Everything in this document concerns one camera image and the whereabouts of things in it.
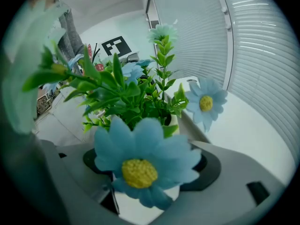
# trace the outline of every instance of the blurred leaf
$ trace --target blurred leaf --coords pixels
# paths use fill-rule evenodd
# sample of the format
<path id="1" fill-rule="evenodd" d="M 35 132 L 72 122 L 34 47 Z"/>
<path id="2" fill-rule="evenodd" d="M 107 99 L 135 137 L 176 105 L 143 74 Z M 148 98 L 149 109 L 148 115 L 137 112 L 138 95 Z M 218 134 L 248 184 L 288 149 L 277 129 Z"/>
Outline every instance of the blurred leaf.
<path id="1" fill-rule="evenodd" d="M 159 50 L 161 51 L 161 53 L 163 55 L 165 55 L 165 48 L 161 44 L 159 44 L 158 47 L 159 47 Z"/>
<path id="2" fill-rule="evenodd" d="M 88 108 L 85 112 L 84 112 L 84 116 L 91 113 L 94 110 L 98 110 L 101 108 L 104 108 L 107 105 L 114 105 L 117 101 L 119 101 L 119 97 L 113 98 L 113 99 L 109 99 L 109 100 L 105 100 L 105 101 L 100 101 L 97 102 L 96 104 L 94 104 L 93 106 L 90 106 L 90 108 Z"/>
<path id="3" fill-rule="evenodd" d="M 77 89 L 80 90 L 80 91 L 91 91 L 91 90 L 94 90 L 96 89 L 97 87 L 90 83 L 90 82 L 87 82 L 87 81 L 81 81 L 79 84 L 78 84 L 78 87 Z"/>
<path id="4" fill-rule="evenodd" d="M 159 77 L 165 78 L 164 73 L 163 73 L 162 71 L 160 71 L 158 68 L 156 68 L 156 73 L 157 73 L 157 75 L 158 75 Z"/>
<path id="5" fill-rule="evenodd" d="M 90 123 L 84 125 L 84 132 L 83 132 L 83 133 L 86 133 L 86 132 L 89 131 L 91 128 L 92 128 L 92 125 L 91 125 Z"/>
<path id="6" fill-rule="evenodd" d="M 158 81 L 157 79 L 155 79 L 155 82 L 158 84 L 158 86 L 159 86 L 159 88 L 160 88 L 161 90 L 164 90 L 164 87 L 163 87 L 163 85 L 161 84 L 160 81 Z"/>
<path id="7" fill-rule="evenodd" d="M 173 133 L 178 129 L 178 125 L 163 126 L 164 138 L 172 137 Z"/>
<path id="8" fill-rule="evenodd" d="M 67 75 L 58 74 L 50 69 L 38 70 L 25 81 L 22 90 L 29 91 L 46 83 L 55 83 L 65 80 Z"/>
<path id="9" fill-rule="evenodd" d="M 137 96 L 140 93 L 141 93 L 140 88 L 134 82 L 131 82 L 129 84 L 129 86 L 127 87 L 127 90 L 125 92 L 127 97 Z"/>
<path id="10" fill-rule="evenodd" d="M 153 57 L 153 56 L 150 56 L 153 60 L 155 60 L 159 65 L 162 66 L 162 64 L 160 63 L 160 61 L 156 58 L 156 57 Z"/>
<path id="11" fill-rule="evenodd" d="M 60 50 L 59 50 L 57 44 L 56 44 L 54 41 L 52 42 L 52 44 L 53 44 L 53 46 L 54 46 L 55 55 L 56 55 L 56 57 L 57 57 L 57 60 L 58 60 L 58 61 L 61 61 L 62 64 L 64 64 L 64 65 L 67 66 L 67 65 L 68 65 L 68 62 L 64 59 L 64 56 L 63 56 L 62 53 L 60 52 Z"/>
<path id="12" fill-rule="evenodd" d="M 53 55 L 50 49 L 44 46 L 44 52 L 42 53 L 42 63 L 40 64 L 40 67 L 51 68 L 52 64 L 53 64 Z"/>
<path id="13" fill-rule="evenodd" d="M 165 36 L 165 38 L 161 41 L 163 46 L 169 42 L 169 35 Z"/>
<path id="14" fill-rule="evenodd" d="M 160 51 L 157 52 L 157 58 L 160 64 L 165 67 L 165 56 Z"/>
<path id="15" fill-rule="evenodd" d="M 113 55 L 113 75 L 114 75 L 114 78 L 116 79 L 117 83 L 122 88 L 125 88 L 124 78 L 123 78 L 123 74 L 122 74 L 122 67 L 121 67 L 121 64 L 119 61 L 119 57 L 116 53 Z"/>
<path id="16" fill-rule="evenodd" d="M 90 61 L 89 53 L 88 53 L 88 48 L 84 46 L 84 76 L 85 77 L 90 77 L 94 78 L 99 84 L 101 82 L 101 75 L 100 73 L 96 70 L 95 66 L 93 63 Z"/>
<path id="17" fill-rule="evenodd" d="M 85 119 L 86 119 L 88 122 L 92 122 L 92 120 L 88 117 L 88 115 L 85 116 Z"/>
<path id="18" fill-rule="evenodd" d="M 105 116 L 113 115 L 113 114 L 121 114 L 127 111 L 125 107 L 113 106 L 110 107 L 106 112 Z"/>
<path id="19" fill-rule="evenodd" d="M 68 100 L 70 100 L 71 98 L 74 98 L 77 95 L 82 95 L 83 92 L 79 91 L 79 90 L 74 90 L 72 92 L 70 92 L 70 94 L 65 98 L 64 102 L 67 102 Z"/>
<path id="20" fill-rule="evenodd" d="M 174 59 L 175 54 L 172 54 L 171 56 L 166 57 L 165 59 L 165 65 L 168 66 Z"/>
<path id="21" fill-rule="evenodd" d="M 174 93 L 177 100 L 184 100 L 186 98 L 182 83 L 179 85 L 178 91 Z"/>
<path id="22" fill-rule="evenodd" d="M 110 72 L 104 71 L 100 72 L 102 82 L 107 84 L 112 89 L 117 89 L 118 85 L 116 80 L 114 79 L 113 75 Z"/>

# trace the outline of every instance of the green leaf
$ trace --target green leaf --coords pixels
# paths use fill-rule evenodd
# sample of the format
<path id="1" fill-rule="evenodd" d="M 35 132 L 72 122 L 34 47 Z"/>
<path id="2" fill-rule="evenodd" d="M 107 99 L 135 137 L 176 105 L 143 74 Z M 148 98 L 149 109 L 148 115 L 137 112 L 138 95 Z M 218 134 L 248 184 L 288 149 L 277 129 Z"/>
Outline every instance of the green leaf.
<path id="1" fill-rule="evenodd" d="M 77 88 L 80 82 L 81 82 L 81 80 L 76 77 L 69 83 L 69 86 L 71 86 L 73 88 Z"/>
<path id="2" fill-rule="evenodd" d="M 155 44 L 161 44 L 161 41 L 159 41 L 159 40 L 154 40 L 153 41 Z"/>
<path id="3" fill-rule="evenodd" d="M 97 119 L 97 118 L 93 118 L 93 123 L 100 125 L 101 120 Z"/>
<path id="4" fill-rule="evenodd" d="M 113 115 L 113 114 L 121 114 L 126 111 L 127 111 L 127 108 L 125 108 L 125 107 L 113 106 L 105 112 L 105 116 L 109 116 L 109 115 Z"/>
<path id="5" fill-rule="evenodd" d="M 105 100 L 105 101 L 100 101 L 97 102 L 96 104 L 94 104 L 93 106 L 91 106 L 90 108 L 88 108 L 85 112 L 84 112 L 84 116 L 91 113 L 92 111 L 104 108 L 107 105 L 113 105 L 114 103 L 116 103 L 117 101 L 119 101 L 119 97 L 113 98 L 113 99 L 109 99 L 109 100 Z"/>
<path id="6" fill-rule="evenodd" d="M 122 88 L 125 88 L 123 74 L 122 74 L 122 67 L 121 67 L 118 55 L 116 53 L 113 55 L 113 75 L 114 75 L 114 78 L 116 79 L 117 83 Z"/>
<path id="7" fill-rule="evenodd" d="M 25 81 L 22 91 L 29 91 L 45 83 L 56 83 L 65 80 L 67 75 L 58 74 L 50 69 L 38 70 Z"/>
<path id="8" fill-rule="evenodd" d="M 77 95 L 82 95 L 83 92 L 79 91 L 79 90 L 74 90 L 72 92 L 70 92 L 70 94 L 66 97 L 66 99 L 64 100 L 64 102 L 67 102 L 68 100 L 70 100 L 71 98 L 74 98 Z"/>
<path id="9" fill-rule="evenodd" d="M 130 110 L 134 111 L 135 113 L 140 113 L 141 112 L 139 107 L 131 108 Z"/>
<path id="10" fill-rule="evenodd" d="M 94 78 L 98 81 L 98 83 L 100 83 L 101 75 L 96 70 L 93 63 L 90 61 L 88 48 L 86 46 L 84 46 L 84 66 L 83 66 L 83 69 L 84 69 L 84 76 L 85 77 Z"/>
<path id="11" fill-rule="evenodd" d="M 88 117 L 88 115 L 85 116 L 85 119 L 86 119 L 88 122 L 92 122 L 92 120 Z"/>
<path id="12" fill-rule="evenodd" d="M 97 87 L 90 83 L 90 82 L 87 82 L 87 81 L 81 81 L 79 84 L 78 84 L 78 87 L 77 89 L 80 90 L 80 91 L 91 91 L 91 90 L 94 90 L 96 89 Z"/>
<path id="13" fill-rule="evenodd" d="M 177 100 L 185 100 L 186 96 L 184 94 L 184 89 L 183 89 L 182 83 L 179 85 L 178 91 L 176 94 L 174 93 L 174 95 Z"/>
<path id="14" fill-rule="evenodd" d="M 162 71 L 160 71 L 158 68 L 156 68 L 156 73 L 157 73 L 157 75 L 159 76 L 159 77 L 161 77 L 161 78 L 165 78 L 165 75 L 164 75 L 164 73 L 162 72 Z"/>
<path id="15" fill-rule="evenodd" d="M 53 64 L 52 53 L 48 47 L 44 46 L 44 52 L 42 53 L 42 63 L 40 64 L 40 67 L 51 68 L 52 64 Z"/>
<path id="16" fill-rule="evenodd" d="M 161 42 L 163 45 L 166 45 L 169 42 L 169 35 L 165 36 L 165 38 Z"/>
<path id="17" fill-rule="evenodd" d="M 173 133 L 178 129 L 178 125 L 163 126 L 164 138 L 172 137 Z"/>
<path id="18" fill-rule="evenodd" d="M 60 87 L 60 89 L 58 89 L 58 90 L 60 91 L 60 90 L 62 90 L 62 89 L 64 89 L 64 88 L 67 88 L 67 87 L 69 87 L 69 86 L 70 86 L 69 84 L 62 85 L 62 86 Z"/>
<path id="19" fill-rule="evenodd" d="M 86 132 L 89 131 L 91 128 L 92 128 L 92 125 L 91 125 L 90 123 L 84 125 L 84 132 L 83 132 L 83 133 L 86 133 Z"/>
<path id="20" fill-rule="evenodd" d="M 58 61 L 61 61 L 62 64 L 64 65 L 68 65 L 68 62 L 64 59 L 64 56 L 62 55 L 62 53 L 60 52 L 57 44 L 53 41 L 52 42 L 53 46 L 54 46 L 54 51 L 55 51 L 55 55 L 57 57 Z"/>
<path id="21" fill-rule="evenodd" d="M 176 79 L 171 79 L 167 82 L 167 85 L 165 86 L 165 90 L 167 90 L 169 87 L 171 87 L 174 82 L 176 81 Z"/>
<path id="22" fill-rule="evenodd" d="M 158 58 L 160 64 L 164 67 L 165 66 L 165 56 L 160 51 L 157 52 L 157 58 Z"/>
<path id="23" fill-rule="evenodd" d="M 160 61 L 156 58 L 156 57 L 153 57 L 153 56 L 150 56 L 153 60 L 155 60 L 155 62 L 157 62 L 159 65 L 162 65 L 161 63 L 160 63 Z"/>
<path id="24" fill-rule="evenodd" d="M 102 82 L 107 84 L 112 89 L 117 89 L 118 85 L 113 75 L 110 72 L 104 71 L 100 72 Z"/>
<path id="25" fill-rule="evenodd" d="M 158 47 L 159 47 L 159 50 L 161 51 L 161 53 L 163 55 L 165 55 L 165 48 L 161 44 L 159 44 Z"/>
<path id="26" fill-rule="evenodd" d="M 127 90 L 125 92 L 127 97 L 137 96 L 140 93 L 141 93 L 140 88 L 134 82 L 131 82 L 129 84 L 129 86 L 127 87 Z"/>
<path id="27" fill-rule="evenodd" d="M 93 102 L 95 102 L 94 99 L 88 99 L 88 100 L 85 100 L 82 103 L 80 103 L 77 107 L 80 107 L 80 106 L 83 106 L 83 105 L 89 105 L 90 103 L 93 103 Z"/>
<path id="28" fill-rule="evenodd" d="M 163 87 L 163 85 L 161 84 L 160 81 L 158 81 L 157 79 L 155 79 L 155 82 L 158 84 L 158 86 L 159 86 L 159 88 L 160 88 L 161 90 L 164 90 L 164 87 Z"/>
<path id="29" fill-rule="evenodd" d="M 168 66 L 174 59 L 175 54 L 172 54 L 171 56 L 166 57 L 165 59 L 165 65 Z"/>

